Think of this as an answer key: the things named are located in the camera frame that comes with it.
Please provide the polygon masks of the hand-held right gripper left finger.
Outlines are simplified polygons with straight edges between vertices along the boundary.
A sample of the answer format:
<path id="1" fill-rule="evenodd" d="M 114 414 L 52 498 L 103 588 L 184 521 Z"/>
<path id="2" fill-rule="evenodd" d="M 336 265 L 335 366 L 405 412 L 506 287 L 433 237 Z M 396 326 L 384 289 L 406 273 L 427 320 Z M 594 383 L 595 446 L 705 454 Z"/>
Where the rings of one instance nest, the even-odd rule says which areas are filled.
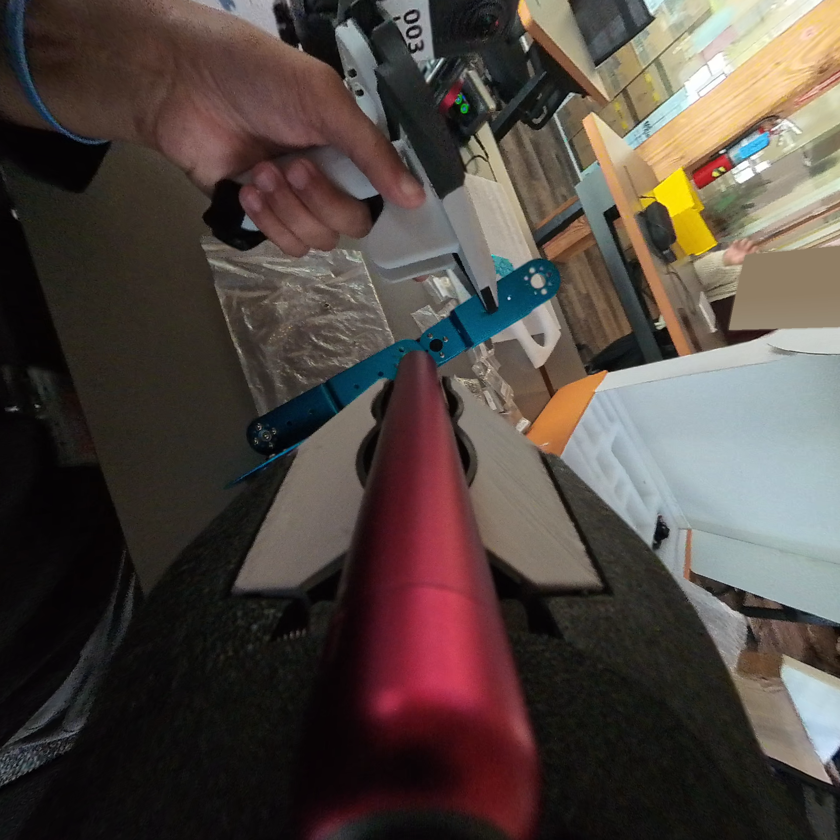
<path id="1" fill-rule="evenodd" d="M 303 443 L 233 585 L 237 596 L 296 596 L 334 571 L 347 551 L 364 488 L 356 459 L 375 426 L 378 381 Z"/>

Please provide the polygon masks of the yellow box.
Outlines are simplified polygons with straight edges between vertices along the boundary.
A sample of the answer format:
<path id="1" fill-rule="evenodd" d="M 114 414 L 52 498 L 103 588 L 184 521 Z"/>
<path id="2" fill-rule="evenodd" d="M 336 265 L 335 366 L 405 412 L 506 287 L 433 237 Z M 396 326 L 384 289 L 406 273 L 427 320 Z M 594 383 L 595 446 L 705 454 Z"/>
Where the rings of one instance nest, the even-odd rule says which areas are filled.
<path id="1" fill-rule="evenodd" d="M 705 205 L 684 169 L 675 170 L 657 184 L 653 196 L 668 210 L 677 246 L 686 256 L 699 257 L 718 246 L 703 216 Z"/>

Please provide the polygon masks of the blue toy robot arm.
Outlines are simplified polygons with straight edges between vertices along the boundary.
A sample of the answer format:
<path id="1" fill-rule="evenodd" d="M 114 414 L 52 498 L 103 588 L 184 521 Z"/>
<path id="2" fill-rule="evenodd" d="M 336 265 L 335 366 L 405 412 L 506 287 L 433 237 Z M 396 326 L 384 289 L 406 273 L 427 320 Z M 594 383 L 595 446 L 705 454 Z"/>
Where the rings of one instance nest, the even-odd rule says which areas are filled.
<path id="1" fill-rule="evenodd" d="M 479 297 L 470 297 L 417 339 L 392 343 L 258 416 L 246 430 L 249 446 L 266 463 L 288 455 L 377 382 L 394 380 L 399 364 L 411 352 L 424 352 L 441 367 L 550 302 L 560 283 L 560 272 L 552 262 L 530 260 L 497 281 L 495 311 L 488 312 Z"/>

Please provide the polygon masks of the clear plastic bag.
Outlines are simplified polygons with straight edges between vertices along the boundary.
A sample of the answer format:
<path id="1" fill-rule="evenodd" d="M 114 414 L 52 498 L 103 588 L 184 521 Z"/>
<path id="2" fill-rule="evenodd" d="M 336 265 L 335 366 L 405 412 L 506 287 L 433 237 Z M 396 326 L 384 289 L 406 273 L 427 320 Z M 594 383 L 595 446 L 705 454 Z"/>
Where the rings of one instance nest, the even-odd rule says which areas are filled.
<path id="1" fill-rule="evenodd" d="M 394 343 L 360 252 L 201 245 L 258 416 Z"/>

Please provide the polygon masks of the black pouch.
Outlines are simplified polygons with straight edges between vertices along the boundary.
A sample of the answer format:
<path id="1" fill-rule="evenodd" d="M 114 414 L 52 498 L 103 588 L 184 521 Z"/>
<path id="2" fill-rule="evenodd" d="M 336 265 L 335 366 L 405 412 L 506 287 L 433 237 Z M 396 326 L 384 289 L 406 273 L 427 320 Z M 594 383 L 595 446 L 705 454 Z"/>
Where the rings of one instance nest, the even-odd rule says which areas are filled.
<path id="1" fill-rule="evenodd" d="M 674 264 L 677 236 L 667 207 L 654 200 L 636 213 L 635 218 L 649 249 L 666 264 Z"/>

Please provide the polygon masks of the desk with orange edge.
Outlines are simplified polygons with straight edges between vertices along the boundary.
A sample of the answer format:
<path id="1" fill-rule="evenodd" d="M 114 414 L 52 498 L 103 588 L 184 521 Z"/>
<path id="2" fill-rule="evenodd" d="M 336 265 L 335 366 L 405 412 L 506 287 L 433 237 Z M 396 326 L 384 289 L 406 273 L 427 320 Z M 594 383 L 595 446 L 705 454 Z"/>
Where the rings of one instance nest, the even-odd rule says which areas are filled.
<path id="1" fill-rule="evenodd" d="M 522 26 L 584 94 L 604 107 L 609 97 L 567 1 L 520 1 Z"/>
<path id="2" fill-rule="evenodd" d="M 665 320 L 678 355 L 699 352 L 697 334 L 688 326 L 687 316 L 680 313 L 677 298 L 669 291 L 665 265 L 655 257 L 653 248 L 646 244 L 636 217 L 643 209 L 642 196 L 656 185 L 653 170 L 597 114 L 585 117 L 583 127 L 611 196 L 606 204 L 615 207 L 623 222 L 647 287 L 654 297 L 659 315 Z"/>

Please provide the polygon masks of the orange and white cardboard box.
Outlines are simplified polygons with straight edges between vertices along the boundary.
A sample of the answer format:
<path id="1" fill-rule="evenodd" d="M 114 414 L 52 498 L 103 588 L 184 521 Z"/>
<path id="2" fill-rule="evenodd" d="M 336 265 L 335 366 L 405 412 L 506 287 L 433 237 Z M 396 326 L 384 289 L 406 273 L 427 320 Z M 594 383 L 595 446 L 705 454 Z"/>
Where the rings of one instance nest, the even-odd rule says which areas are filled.
<path id="1" fill-rule="evenodd" d="M 594 374 L 528 431 L 678 579 L 839 620 L 839 329 Z"/>

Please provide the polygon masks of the person's black-clad torso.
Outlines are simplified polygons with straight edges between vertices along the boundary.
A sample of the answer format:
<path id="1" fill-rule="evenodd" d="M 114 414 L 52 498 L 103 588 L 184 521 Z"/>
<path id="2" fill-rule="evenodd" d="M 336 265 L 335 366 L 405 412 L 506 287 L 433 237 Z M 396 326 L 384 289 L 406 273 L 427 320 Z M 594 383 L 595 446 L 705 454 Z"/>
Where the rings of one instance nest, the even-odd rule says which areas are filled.
<path id="1" fill-rule="evenodd" d="M 13 200 L 1 203 L 2 751 L 50 740 L 133 569 Z"/>

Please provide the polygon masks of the white ribbed foam sheet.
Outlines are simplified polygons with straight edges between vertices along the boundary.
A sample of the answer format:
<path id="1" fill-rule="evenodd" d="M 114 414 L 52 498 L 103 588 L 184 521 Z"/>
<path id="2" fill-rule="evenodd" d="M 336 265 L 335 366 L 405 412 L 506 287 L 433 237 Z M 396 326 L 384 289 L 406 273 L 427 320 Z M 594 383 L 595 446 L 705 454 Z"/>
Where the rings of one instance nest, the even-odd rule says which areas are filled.
<path id="1" fill-rule="evenodd" d="M 539 256 L 534 253 L 502 185 L 480 175 L 466 174 L 465 189 L 493 257 L 519 268 Z"/>

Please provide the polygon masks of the person's left hand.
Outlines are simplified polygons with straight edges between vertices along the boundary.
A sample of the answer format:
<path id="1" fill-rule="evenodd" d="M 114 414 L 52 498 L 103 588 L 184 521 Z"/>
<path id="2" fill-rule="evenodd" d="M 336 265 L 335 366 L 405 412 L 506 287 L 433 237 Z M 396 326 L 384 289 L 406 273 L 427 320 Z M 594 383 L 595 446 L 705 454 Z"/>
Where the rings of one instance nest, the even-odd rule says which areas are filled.
<path id="1" fill-rule="evenodd" d="M 330 250 L 372 227 L 366 205 L 309 160 L 331 146 L 376 191 L 414 209 L 424 189 L 329 66 L 196 2 L 32 2 L 28 63 L 50 114 L 92 140 L 142 145 L 203 192 L 250 172 L 245 214 L 286 255 Z"/>

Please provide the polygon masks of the pile of small screw bags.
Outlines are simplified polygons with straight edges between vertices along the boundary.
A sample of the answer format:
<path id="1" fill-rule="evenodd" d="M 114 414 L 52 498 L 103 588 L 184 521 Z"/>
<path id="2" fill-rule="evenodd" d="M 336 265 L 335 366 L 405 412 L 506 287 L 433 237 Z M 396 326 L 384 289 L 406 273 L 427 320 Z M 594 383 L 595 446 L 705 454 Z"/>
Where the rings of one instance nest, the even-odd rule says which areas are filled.
<path id="1" fill-rule="evenodd" d="M 426 331 L 446 319 L 458 305 L 470 297 L 464 284 L 451 270 L 442 275 L 419 277 L 414 282 L 416 286 L 424 289 L 427 298 L 427 304 L 412 314 L 421 331 Z M 531 425 L 530 421 L 515 403 L 514 391 L 501 375 L 501 363 L 492 339 L 478 343 L 466 351 L 465 355 L 469 360 L 472 375 L 466 378 L 456 377 L 456 380 L 476 398 L 486 403 L 491 411 L 499 414 L 518 432 L 524 434 Z"/>

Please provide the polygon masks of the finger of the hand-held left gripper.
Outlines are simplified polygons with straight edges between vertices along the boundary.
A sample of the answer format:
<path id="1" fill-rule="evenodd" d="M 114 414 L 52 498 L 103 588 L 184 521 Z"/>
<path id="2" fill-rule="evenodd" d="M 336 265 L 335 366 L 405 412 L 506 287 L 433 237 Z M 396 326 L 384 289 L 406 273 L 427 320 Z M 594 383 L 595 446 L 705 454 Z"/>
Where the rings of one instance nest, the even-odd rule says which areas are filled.
<path id="1" fill-rule="evenodd" d="M 498 309 L 496 268 L 476 207 L 463 184 L 446 195 L 446 216 L 458 248 L 455 252 L 465 276 L 488 313 Z"/>

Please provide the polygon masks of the white foam frame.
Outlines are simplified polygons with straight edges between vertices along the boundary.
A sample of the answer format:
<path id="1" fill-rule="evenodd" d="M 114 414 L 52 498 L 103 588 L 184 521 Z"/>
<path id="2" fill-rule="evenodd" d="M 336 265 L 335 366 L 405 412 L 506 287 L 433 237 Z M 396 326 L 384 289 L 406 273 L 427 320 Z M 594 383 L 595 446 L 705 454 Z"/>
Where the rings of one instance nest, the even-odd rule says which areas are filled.
<path id="1" fill-rule="evenodd" d="M 494 343 L 516 341 L 533 368 L 545 365 L 560 341 L 561 327 L 551 302 L 544 302 L 510 327 L 492 336 Z"/>

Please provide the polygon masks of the red electric screwdriver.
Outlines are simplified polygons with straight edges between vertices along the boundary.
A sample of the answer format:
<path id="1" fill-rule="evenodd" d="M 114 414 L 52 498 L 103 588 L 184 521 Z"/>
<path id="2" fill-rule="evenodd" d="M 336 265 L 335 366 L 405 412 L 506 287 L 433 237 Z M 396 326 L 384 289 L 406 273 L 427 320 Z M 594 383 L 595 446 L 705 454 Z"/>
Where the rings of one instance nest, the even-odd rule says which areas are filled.
<path id="1" fill-rule="evenodd" d="M 295 838 L 533 838 L 541 769 L 436 365 L 397 368 L 322 651 Z"/>

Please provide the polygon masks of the grey work desk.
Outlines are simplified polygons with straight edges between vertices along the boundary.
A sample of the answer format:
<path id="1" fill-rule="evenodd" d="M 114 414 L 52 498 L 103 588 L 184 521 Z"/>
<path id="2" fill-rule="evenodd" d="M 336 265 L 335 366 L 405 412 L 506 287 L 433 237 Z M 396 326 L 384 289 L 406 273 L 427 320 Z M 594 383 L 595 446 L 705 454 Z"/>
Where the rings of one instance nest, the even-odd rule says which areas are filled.
<path id="1" fill-rule="evenodd" d="M 258 464 L 256 414 L 200 246 L 200 198 L 151 153 L 117 146 L 81 194 L 6 168 L 101 471 L 145 592 Z"/>

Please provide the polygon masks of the person's left forearm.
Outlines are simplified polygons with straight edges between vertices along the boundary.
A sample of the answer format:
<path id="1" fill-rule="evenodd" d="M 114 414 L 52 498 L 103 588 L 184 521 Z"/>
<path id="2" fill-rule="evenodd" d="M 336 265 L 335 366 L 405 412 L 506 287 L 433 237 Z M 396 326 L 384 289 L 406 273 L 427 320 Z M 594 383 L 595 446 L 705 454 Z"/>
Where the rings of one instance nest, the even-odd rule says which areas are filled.
<path id="1" fill-rule="evenodd" d="M 14 163 L 36 180 L 82 193 L 90 185 L 110 150 L 73 142 L 47 128 L 27 104 L 8 64 L 2 2 L 2 161 Z"/>

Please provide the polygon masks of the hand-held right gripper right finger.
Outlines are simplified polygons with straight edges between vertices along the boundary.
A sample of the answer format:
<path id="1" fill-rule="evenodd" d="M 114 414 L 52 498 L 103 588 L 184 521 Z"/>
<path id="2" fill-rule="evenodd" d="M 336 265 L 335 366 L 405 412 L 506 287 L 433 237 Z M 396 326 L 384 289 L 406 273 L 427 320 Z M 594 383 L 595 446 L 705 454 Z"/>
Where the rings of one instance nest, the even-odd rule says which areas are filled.
<path id="1" fill-rule="evenodd" d="M 471 456 L 469 492 L 486 550 L 537 592 L 602 592 L 602 577 L 539 450 L 453 377 L 444 385 Z"/>

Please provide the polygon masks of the red fire extinguisher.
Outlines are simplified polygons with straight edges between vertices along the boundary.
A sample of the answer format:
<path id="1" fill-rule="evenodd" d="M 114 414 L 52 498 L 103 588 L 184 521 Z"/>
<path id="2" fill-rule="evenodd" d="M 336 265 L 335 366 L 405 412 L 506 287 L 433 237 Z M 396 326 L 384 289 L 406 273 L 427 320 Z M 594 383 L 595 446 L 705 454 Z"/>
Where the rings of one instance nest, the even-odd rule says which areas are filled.
<path id="1" fill-rule="evenodd" d="M 755 130 L 731 144 L 726 150 L 692 174 L 697 189 L 703 189 L 718 178 L 734 170 L 738 165 L 764 151 L 771 140 L 768 130 Z"/>

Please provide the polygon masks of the black office chair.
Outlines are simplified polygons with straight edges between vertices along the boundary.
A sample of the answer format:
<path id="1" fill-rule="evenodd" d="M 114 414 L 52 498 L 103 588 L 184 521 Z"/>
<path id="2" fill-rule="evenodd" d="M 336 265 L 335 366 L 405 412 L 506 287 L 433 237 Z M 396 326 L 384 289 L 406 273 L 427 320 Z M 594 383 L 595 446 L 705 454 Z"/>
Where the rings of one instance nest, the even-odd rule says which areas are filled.
<path id="1" fill-rule="evenodd" d="M 645 1 L 569 1 L 569 6 L 596 67 L 655 20 Z"/>

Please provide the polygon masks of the black charger with green display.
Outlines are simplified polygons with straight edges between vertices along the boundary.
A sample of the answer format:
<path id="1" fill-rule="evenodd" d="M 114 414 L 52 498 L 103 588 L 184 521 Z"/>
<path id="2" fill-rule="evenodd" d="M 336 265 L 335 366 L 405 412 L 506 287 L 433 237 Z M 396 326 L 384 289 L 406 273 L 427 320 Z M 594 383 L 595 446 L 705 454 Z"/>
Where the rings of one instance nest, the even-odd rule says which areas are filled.
<path id="1" fill-rule="evenodd" d="M 446 91 L 437 110 L 454 137 L 466 142 L 487 123 L 493 105 L 480 79 L 469 71 Z"/>

